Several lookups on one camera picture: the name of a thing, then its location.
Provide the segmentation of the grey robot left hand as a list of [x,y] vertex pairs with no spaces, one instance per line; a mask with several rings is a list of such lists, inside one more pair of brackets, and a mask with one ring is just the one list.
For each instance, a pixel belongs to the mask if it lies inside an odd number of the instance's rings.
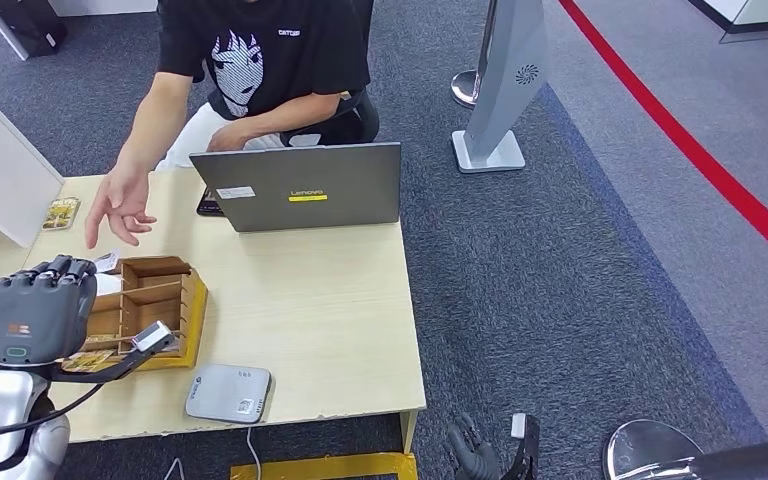
[[90,260],[58,255],[0,277],[0,364],[45,365],[76,353],[97,296]]

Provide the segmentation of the person's right hand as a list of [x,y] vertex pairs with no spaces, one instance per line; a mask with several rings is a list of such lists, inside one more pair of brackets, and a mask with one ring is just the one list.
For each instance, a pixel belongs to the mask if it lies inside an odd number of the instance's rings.
[[103,218],[121,241],[138,246],[138,234],[149,233],[157,221],[146,213],[149,197],[149,171],[140,165],[117,163],[97,189],[85,219],[85,245],[94,249]]

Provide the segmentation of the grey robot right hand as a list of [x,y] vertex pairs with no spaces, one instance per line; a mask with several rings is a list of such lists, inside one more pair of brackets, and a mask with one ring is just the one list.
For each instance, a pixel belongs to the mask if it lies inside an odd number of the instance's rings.
[[460,413],[447,425],[446,438],[456,479],[497,480],[501,477],[498,454],[468,414]]

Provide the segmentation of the person's left hand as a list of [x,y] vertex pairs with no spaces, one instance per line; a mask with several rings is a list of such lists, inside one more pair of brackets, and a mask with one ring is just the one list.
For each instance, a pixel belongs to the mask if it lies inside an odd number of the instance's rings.
[[211,137],[207,152],[226,152],[242,150],[252,138],[247,127],[239,122],[231,122],[218,129]]

